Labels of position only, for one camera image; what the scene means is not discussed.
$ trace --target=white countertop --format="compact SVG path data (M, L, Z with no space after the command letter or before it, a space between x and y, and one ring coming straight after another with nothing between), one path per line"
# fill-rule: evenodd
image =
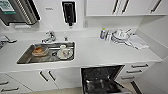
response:
M69 41L75 42L74 60L31 64L17 64L16 62L31 44L40 43L41 40L18 41L14 44L8 43L0 49L0 72L162 61L150 49L137 50L126 45L107 42L99 38L71 38Z

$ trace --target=dish towel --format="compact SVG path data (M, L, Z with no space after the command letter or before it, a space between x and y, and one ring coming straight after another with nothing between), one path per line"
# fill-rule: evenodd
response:
M138 35L130 36L130 38L125 42L125 44L136 49L149 48L148 44Z

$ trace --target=white cabinet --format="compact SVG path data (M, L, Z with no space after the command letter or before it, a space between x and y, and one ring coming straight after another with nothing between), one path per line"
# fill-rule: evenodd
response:
M8 73L33 91L81 87L79 67Z
M138 78L143 72L149 69L154 62L138 62L125 64L124 68L116 77L117 82L131 82Z
M62 68L48 70L50 77L59 89L82 86L81 68Z
M58 89L45 70L11 72L8 75L33 91Z
M32 92L4 73L0 74L0 94L18 94Z
M116 16L121 0L87 0L86 16Z
M117 16L145 15L153 0L122 0Z
M145 15L153 0L87 0L86 16Z
M168 15L168 0L153 0L146 15Z

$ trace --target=soap dispenser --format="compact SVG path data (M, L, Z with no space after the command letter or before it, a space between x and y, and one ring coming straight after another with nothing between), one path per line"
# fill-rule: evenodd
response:
M62 1L62 7L64 12L65 22L72 26L76 23L75 2L74 1Z

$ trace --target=sink basin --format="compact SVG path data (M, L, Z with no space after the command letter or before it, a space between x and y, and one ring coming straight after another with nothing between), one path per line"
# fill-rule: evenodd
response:
M67 59L60 59L57 56L57 52L60 50L61 45L66 45L68 49L71 49L73 54ZM48 54L45 56L34 56L32 52L36 47L48 48ZM65 43L53 43L53 44L32 44L26 50L26 52L18 60L17 64L30 64L30 63L45 63L45 62L57 62L57 61L70 61L74 59L74 42Z

